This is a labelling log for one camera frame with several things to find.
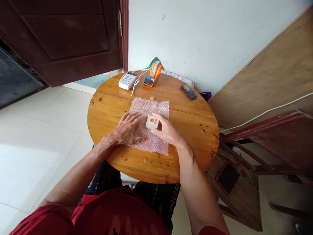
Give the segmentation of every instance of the dark blue object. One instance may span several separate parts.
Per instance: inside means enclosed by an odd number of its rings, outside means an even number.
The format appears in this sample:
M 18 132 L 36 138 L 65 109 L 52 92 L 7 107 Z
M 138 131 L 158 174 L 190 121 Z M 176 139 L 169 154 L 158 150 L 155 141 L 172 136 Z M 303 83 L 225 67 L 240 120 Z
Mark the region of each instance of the dark blue object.
M 186 93 L 189 99 L 195 100 L 197 98 L 196 93 L 190 87 L 182 85 L 181 90 Z

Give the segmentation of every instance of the white wall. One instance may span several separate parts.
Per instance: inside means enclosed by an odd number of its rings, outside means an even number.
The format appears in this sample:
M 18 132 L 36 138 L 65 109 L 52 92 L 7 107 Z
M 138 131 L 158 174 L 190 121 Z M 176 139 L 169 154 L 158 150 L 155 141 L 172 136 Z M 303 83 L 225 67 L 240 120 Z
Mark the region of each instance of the white wall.
M 216 93 L 312 0 L 129 0 L 128 69 L 165 69 Z

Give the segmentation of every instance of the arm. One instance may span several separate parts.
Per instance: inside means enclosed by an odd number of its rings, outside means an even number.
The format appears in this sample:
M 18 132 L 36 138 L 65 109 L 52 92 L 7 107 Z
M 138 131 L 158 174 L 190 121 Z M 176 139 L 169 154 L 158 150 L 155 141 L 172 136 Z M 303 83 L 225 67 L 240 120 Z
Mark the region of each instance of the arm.
M 141 118 L 141 114 L 125 113 L 116 128 L 104 136 L 96 147 L 66 173 L 39 207 L 50 204 L 62 205 L 72 215 L 99 166 L 107 158 L 112 148 L 118 144 L 138 143 L 145 140 L 143 137 L 133 136 L 134 128 Z
M 180 183 L 192 234 L 198 235 L 205 226 L 214 226 L 229 234 L 213 189 L 200 170 L 191 145 L 162 115 L 155 113 L 152 115 L 159 118 L 162 130 L 151 130 L 151 132 L 176 146 L 180 165 Z

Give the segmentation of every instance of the red sleeve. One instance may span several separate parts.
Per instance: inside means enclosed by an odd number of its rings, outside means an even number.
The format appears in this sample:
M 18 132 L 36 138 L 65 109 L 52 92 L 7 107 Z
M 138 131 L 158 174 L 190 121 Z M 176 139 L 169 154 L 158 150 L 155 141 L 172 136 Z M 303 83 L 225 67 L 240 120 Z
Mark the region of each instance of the red sleeve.
M 23 219 L 10 235 L 71 234 L 73 223 L 69 212 L 62 206 L 39 207 Z
M 205 226 L 199 232 L 199 235 L 208 235 L 208 234 L 209 235 L 226 235 L 224 232 L 222 232 L 218 228 L 212 227 L 212 226 Z

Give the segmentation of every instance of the dark patterned pants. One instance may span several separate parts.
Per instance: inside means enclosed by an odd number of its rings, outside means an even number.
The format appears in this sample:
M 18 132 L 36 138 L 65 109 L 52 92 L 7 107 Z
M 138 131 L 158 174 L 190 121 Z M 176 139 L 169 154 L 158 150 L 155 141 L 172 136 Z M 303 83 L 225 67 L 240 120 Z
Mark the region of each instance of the dark patterned pants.
M 123 187 L 121 173 L 107 161 L 104 161 L 85 191 L 85 194 L 99 195 L 107 190 L 118 187 Z M 133 192 L 140 196 L 162 218 L 165 225 L 172 232 L 173 224 L 171 219 L 179 190 L 180 184 L 152 184 L 139 181 Z

